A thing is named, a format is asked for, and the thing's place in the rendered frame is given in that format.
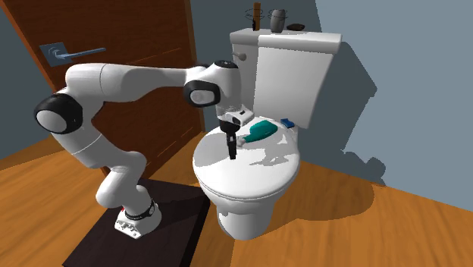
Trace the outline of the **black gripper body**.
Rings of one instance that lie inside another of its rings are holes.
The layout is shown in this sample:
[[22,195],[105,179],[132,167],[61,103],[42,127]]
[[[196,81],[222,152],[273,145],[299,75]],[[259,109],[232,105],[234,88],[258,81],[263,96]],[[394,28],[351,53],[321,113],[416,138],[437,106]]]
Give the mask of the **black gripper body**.
[[226,134],[235,134],[239,130],[238,124],[233,124],[229,121],[219,121],[220,130]]

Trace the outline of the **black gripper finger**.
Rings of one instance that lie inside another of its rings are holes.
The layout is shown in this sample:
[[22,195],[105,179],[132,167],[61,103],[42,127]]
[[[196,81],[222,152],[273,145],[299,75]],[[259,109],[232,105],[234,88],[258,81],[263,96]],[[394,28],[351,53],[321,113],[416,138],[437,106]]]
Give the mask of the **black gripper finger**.
[[230,160],[237,157],[237,137],[235,133],[226,133],[227,147]]

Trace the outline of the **white toilet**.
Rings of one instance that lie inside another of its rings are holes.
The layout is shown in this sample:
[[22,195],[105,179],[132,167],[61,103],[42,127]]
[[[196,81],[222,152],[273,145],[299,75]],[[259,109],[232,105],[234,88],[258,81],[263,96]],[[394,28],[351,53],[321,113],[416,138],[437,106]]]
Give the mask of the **white toilet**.
[[[199,141],[193,170],[216,206],[222,230],[236,240],[251,240],[265,232],[274,204],[297,176],[298,131],[309,128],[342,36],[246,28],[232,32],[230,42],[240,69],[242,103],[255,114],[236,136],[248,135],[250,127],[263,120],[277,125],[277,132],[243,144],[230,160],[226,134],[216,127]],[[295,127],[286,128],[282,118]]]

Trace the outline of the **teal and white hand brush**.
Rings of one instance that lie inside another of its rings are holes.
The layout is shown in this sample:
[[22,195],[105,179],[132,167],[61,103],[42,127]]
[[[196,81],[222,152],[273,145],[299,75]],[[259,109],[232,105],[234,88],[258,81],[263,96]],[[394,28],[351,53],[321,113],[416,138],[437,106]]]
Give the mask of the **teal and white hand brush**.
[[252,125],[249,129],[248,135],[237,137],[236,145],[238,147],[241,147],[245,143],[252,143],[255,141],[263,140],[276,132],[277,125],[271,123],[268,120],[263,120]]

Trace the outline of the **dark robot stand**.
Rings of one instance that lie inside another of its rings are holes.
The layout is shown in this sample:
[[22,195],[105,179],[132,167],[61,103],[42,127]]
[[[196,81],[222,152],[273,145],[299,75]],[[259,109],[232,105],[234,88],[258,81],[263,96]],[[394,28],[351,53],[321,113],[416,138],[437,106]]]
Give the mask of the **dark robot stand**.
[[198,187],[141,179],[162,213],[159,226],[137,240],[113,223],[107,209],[64,261],[64,267],[190,267],[210,201]]

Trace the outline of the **grey cylindrical container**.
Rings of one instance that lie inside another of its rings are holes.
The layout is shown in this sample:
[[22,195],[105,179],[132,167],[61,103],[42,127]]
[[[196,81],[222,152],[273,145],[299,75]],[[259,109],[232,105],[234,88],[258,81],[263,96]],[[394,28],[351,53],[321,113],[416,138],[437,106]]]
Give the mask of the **grey cylindrical container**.
[[284,9],[274,9],[270,14],[270,30],[272,33],[281,33],[284,29],[287,12]]

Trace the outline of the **brown wooden door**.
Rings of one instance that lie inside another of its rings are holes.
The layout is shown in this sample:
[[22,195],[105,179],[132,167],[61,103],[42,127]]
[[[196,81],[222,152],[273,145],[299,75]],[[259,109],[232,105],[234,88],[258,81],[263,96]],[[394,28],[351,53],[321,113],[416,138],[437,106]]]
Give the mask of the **brown wooden door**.
[[[67,65],[52,67],[40,47],[64,43],[71,53],[100,52],[76,63],[188,68],[196,63],[190,0],[0,0],[12,26],[57,92]],[[144,178],[205,128],[203,113],[180,88],[162,88],[128,103],[105,103],[93,125],[108,140],[147,159]]]

